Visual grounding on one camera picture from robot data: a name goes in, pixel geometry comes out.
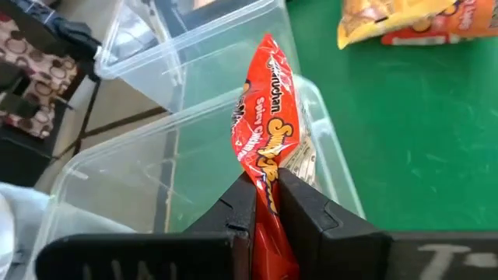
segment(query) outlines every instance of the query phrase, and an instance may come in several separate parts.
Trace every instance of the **transparent plastic bin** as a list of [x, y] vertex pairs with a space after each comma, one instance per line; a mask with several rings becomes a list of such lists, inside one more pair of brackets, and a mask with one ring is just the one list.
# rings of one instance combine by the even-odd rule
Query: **transparent plastic bin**
[[119, 0], [96, 73], [171, 112], [244, 82], [265, 33], [299, 73], [285, 0]]
[[[294, 80], [317, 150], [317, 184], [364, 217], [318, 88], [306, 79]], [[241, 92], [219, 95], [74, 157], [54, 184], [33, 256], [71, 234], [189, 227], [243, 172], [230, 144], [231, 114]]]

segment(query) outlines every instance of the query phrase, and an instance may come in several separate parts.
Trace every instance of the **table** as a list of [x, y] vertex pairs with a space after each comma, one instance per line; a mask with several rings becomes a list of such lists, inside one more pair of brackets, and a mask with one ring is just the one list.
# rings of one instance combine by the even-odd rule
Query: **table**
[[498, 40], [336, 46], [340, 1], [288, 4], [303, 75], [324, 95], [368, 220], [498, 229]]

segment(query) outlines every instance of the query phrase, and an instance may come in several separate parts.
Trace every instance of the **snack bag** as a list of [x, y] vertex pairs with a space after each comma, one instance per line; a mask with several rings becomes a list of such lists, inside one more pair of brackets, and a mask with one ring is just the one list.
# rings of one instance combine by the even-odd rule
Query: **snack bag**
[[342, 0], [338, 47], [386, 34], [434, 16], [455, 0]]
[[266, 35], [251, 62], [232, 116], [232, 146], [258, 189], [253, 279], [298, 279], [299, 267], [278, 216], [278, 168], [304, 139], [293, 73]]
[[382, 37], [382, 44], [454, 44], [474, 37], [498, 36], [496, 0], [457, 0], [433, 18]]

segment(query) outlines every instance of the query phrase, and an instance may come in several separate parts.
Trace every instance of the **green surface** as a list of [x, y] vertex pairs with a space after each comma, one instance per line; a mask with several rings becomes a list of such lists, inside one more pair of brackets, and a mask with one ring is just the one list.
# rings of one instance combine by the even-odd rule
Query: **green surface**
[[288, 4], [367, 218], [385, 229], [498, 229], [498, 40], [336, 46], [340, 1]]

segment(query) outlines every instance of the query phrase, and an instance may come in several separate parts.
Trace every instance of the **patterned fabric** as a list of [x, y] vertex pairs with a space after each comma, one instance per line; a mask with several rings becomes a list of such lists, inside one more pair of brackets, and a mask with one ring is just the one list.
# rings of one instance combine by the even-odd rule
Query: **patterned fabric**
[[40, 110], [31, 118], [21, 118], [0, 111], [6, 124], [17, 127], [30, 135], [46, 138], [54, 128], [55, 100], [71, 85], [76, 77], [75, 61], [43, 54], [29, 44], [16, 23], [0, 12], [0, 59], [23, 68], [31, 78], [23, 98], [40, 104]]

